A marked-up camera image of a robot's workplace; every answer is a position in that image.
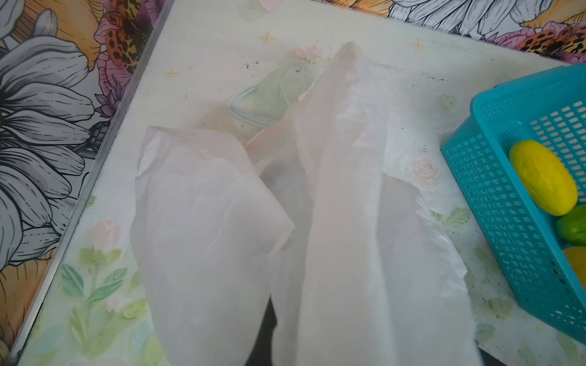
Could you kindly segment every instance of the pink heart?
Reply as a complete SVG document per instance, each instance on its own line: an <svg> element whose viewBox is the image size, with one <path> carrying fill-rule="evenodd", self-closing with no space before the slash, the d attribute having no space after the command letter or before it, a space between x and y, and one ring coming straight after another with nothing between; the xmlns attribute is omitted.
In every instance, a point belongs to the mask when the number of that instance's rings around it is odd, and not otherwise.
<svg viewBox="0 0 586 366"><path fill-rule="evenodd" d="M283 0L258 0L260 4L267 10L272 12L276 10L281 4L283 4Z"/></svg>

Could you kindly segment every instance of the teal plastic basket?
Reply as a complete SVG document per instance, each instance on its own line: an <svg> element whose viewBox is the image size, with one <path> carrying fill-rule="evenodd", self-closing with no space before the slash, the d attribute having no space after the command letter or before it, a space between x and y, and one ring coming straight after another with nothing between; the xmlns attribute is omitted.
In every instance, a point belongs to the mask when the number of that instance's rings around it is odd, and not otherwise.
<svg viewBox="0 0 586 366"><path fill-rule="evenodd" d="M517 141L542 143L562 161L586 202L586 65L558 67L478 94L471 116L442 151L519 305L586 343L586 292L509 162Z"/></svg>

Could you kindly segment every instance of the yellow lemon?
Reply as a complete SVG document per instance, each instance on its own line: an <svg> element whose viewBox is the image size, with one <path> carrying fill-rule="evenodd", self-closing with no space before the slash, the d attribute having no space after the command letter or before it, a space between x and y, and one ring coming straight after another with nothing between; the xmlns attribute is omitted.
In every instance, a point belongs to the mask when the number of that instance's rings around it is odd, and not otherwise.
<svg viewBox="0 0 586 366"><path fill-rule="evenodd" d="M578 187L568 170L547 147L533 141L513 145L509 160L529 195L554 216L570 212L578 202Z"/></svg>
<svg viewBox="0 0 586 366"><path fill-rule="evenodd" d="M586 247L569 247L563 250L565 258L576 273L582 286L586 288Z"/></svg>

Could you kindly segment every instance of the white plastic bag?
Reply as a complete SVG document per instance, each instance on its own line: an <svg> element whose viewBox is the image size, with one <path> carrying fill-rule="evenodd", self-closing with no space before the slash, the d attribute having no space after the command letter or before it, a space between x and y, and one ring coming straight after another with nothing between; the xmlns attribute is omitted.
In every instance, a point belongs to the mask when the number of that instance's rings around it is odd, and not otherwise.
<svg viewBox="0 0 586 366"><path fill-rule="evenodd" d="M480 365L462 261L419 191L382 173L394 121L370 68L343 46L283 122L248 144L248 162L217 132L149 130L131 241L173 366L244 365L269 293L275 366ZM227 185L239 175L248 184ZM246 209L222 215L215 194ZM174 220L158 220L171 210ZM225 231L234 236L204 255Z"/></svg>

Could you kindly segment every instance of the gold star print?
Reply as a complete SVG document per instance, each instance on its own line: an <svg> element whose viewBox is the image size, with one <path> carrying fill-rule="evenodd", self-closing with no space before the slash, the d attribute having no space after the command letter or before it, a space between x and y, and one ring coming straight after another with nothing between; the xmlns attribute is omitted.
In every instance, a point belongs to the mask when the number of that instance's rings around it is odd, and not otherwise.
<svg viewBox="0 0 586 366"><path fill-rule="evenodd" d="M267 34L265 34L264 36L261 36L262 39L264 39L264 44L266 45L268 43L268 41L270 41L271 39L274 39L273 37L271 37L271 33L267 32Z"/></svg>
<svg viewBox="0 0 586 366"><path fill-rule="evenodd" d="M416 42L411 42L411 44L415 46L415 49L417 50L417 52L419 52L421 50L421 48L423 47L423 45L419 42L419 38L417 39Z"/></svg>
<svg viewBox="0 0 586 366"><path fill-rule="evenodd" d="M170 78L170 77L176 77L179 74L175 72L175 69L171 69L171 71L169 71L168 73L165 73L165 75L167 75L167 77Z"/></svg>

